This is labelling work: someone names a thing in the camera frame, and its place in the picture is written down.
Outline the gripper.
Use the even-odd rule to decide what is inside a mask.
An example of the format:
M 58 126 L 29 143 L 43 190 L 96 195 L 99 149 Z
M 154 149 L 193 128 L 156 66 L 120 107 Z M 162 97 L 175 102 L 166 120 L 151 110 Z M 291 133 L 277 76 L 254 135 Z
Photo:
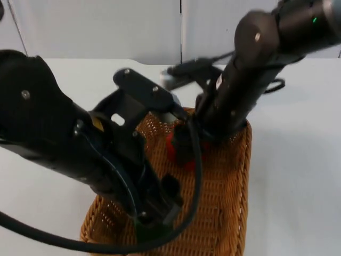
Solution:
M 235 135 L 268 85 L 269 58 L 248 60 L 234 54 L 196 98 L 194 115 L 200 138 L 217 141 Z
M 158 178 L 145 151 L 146 139 L 136 128 L 154 106 L 144 94 L 111 93 L 90 111 L 91 122 L 77 119 L 74 136 L 93 154 L 98 173 L 87 181 L 97 194 L 118 202 L 136 222 L 149 228 L 171 226 L 182 210 L 180 182 L 170 173 Z M 173 131 L 175 163 L 195 167 L 191 131 Z

